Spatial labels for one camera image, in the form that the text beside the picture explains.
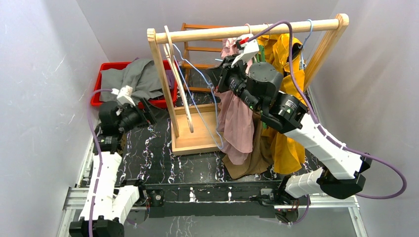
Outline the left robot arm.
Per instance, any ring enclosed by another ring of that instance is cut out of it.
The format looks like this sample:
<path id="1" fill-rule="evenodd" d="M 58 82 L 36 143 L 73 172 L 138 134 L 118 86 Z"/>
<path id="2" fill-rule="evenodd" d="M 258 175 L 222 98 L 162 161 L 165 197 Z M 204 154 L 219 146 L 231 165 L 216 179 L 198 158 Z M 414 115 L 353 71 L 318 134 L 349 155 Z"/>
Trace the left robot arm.
<path id="1" fill-rule="evenodd" d="M 93 130 L 93 172 L 87 197 L 77 221 L 69 226 L 72 237 L 123 237 L 124 223 L 134 205 L 143 205 L 148 193 L 140 179 L 123 180 L 117 173 L 122 161 L 119 150 L 127 132 L 156 123 L 151 104 L 140 100 L 141 107 L 127 102 L 102 103 L 99 124 Z"/>

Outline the grey pleated skirt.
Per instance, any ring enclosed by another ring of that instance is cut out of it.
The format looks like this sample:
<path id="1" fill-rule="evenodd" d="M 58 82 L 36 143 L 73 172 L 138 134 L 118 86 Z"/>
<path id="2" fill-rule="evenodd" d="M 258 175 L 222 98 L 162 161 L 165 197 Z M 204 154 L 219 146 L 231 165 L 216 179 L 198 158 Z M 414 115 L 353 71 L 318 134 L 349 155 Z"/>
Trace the grey pleated skirt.
<path id="1" fill-rule="evenodd" d="M 121 89 L 127 85 L 132 87 L 131 98 L 136 104 L 140 103 L 140 99 L 158 99 L 164 95 L 152 59 L 136 59 L 121 70 L 102 70 L 101 75 L 102 89 Z"/>

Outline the brown skirt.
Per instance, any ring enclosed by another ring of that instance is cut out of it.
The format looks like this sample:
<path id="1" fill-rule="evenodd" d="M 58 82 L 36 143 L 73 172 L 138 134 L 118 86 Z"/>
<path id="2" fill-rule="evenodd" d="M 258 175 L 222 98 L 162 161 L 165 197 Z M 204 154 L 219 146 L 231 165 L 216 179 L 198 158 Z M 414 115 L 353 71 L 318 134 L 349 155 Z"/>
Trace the brown skirt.
<path id="1" fill-rule="evenodd" d="M 255 125 L 253 148 L 244 162 L 238 165 L 233 164 L 228 155 L 225 155 L 222 159 L 230 177 L 234 180 L 247 175 L 261 174 L 274 164 L 267 137 L 261 136 L 263 131 L 262 122 L 254 120 L 253 124 Z"/>

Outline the purple pleated skirt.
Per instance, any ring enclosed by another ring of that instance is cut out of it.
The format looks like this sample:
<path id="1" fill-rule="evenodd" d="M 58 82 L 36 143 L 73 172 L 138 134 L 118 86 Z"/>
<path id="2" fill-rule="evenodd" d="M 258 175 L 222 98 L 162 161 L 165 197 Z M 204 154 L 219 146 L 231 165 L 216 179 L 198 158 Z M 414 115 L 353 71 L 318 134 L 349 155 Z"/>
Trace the purple pleated skirt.
<path id="1" fill-rule="evenodd" d="M 175 83 L 174 74 L 171 70 L 165 70 L 165 74 L 166 74 L 166 77 L 167 77 L 167 82 L 168 82 L 169 89 L 173 90 L 174 83 Z"/>

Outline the beige wooden hanger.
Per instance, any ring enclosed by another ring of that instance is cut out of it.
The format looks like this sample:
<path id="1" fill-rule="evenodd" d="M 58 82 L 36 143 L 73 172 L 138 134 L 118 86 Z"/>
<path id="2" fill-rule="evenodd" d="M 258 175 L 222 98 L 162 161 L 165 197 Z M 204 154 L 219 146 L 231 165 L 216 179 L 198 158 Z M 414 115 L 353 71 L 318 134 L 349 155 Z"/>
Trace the beige wooden hanger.
<path id="1" fill-rule="evenodd" d="M 179 88 L 179 91 L 180 91 L 180 97 L 181 97 L 181 100 L 183 102 L 184 110 L 185 110 L 185 113 L 186 113 L 186 119 L 187 119 L 187 122 L 188 122 L 189 130 L 190 130 L 191 133 L 193 133 L 194 132 L 193 121 L 192 121 L 192 117 L 191 117 L 191 114 L 190 114 L 189 106 L 187 104 L 186 94 L 185 94 L 185 91 L 184 91 L 182 83 L 181 83 L 181 78 L 180 78 L 180 75 L 179 75 L 179 69 L 177 68 L 178 64 L 177 64 L 177 62 L 174 58 L 173 43 L 172 43 L 171 36 L 170 36 L 170 31 L 169 31 L 167 25 L 164 25 L 164 30 L 165 30 L 168 42 L 163 45 L 163 49 L 164 49 L 164 52 L 165 52 L 165 55 L 166 55 L 166 59 L 169 62 L 170 68 L 171 68 L 172 73 L 174 75 L 175 81 L 178 84 L 178 88 Z"/>

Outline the green hanger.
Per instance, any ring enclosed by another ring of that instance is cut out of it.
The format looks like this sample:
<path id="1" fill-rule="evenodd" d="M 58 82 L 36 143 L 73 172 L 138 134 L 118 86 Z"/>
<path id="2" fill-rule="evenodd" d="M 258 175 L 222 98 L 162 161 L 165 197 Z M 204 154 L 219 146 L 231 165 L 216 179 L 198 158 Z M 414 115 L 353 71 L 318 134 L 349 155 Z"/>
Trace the green hanger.
<path id="1" fill-rule="evenodd" d="M 265 50 L 263 45 L 258 45 L 259 52 L 253 57 L 253 63 L 266 62 Z"/>

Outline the pink hanger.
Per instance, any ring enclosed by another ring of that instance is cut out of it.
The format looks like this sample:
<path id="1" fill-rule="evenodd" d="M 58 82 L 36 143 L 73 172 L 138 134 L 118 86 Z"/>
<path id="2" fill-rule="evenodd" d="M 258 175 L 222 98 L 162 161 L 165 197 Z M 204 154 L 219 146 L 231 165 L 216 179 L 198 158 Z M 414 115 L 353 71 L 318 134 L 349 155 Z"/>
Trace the pink hanger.
<path id="1" fill-rule="evenodd" d="M 248 28 L 249 34 L 252 34 L 251 25 L 250 24 L 245 24 L 245 26 Z"/>

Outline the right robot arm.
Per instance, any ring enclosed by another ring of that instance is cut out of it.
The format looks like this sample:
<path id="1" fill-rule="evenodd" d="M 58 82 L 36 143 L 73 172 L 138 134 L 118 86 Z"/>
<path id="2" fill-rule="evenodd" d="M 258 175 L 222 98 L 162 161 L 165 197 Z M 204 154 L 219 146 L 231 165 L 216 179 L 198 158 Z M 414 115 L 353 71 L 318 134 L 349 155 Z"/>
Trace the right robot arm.
<path id="1" fill-rule="evenodd" d="M 247 66 L 233 55 L 206 69 L 205 74 L 220 92 L 233 92 L 260 114 L 263 123 L 301 144 L 323 164 L 315 171 L 285 177 L 278 191 L 282 203 L 292 204 L 315 193 L 345 199 L 363 190 L 366 179 L 362 172 L 370 168 L 371 159 L 334 145 L 308 108 L 295 96 L 280 91 L 283 75 L 271 64 Z"/>

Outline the pink skirt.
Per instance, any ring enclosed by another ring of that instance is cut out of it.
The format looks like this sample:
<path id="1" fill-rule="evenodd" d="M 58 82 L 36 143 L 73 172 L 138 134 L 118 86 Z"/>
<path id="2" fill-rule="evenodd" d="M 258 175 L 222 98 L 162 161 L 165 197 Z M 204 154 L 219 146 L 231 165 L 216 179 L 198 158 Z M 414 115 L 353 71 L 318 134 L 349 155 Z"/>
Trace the pink skirt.
<path id="1" fill-rule="evenodd" d="M 220 99 L 217 131 L 223 133 L 221 151 L 233 165 L 242 165 L 253 148 L 252 111 L 230 90 L 214 94 Z"/>

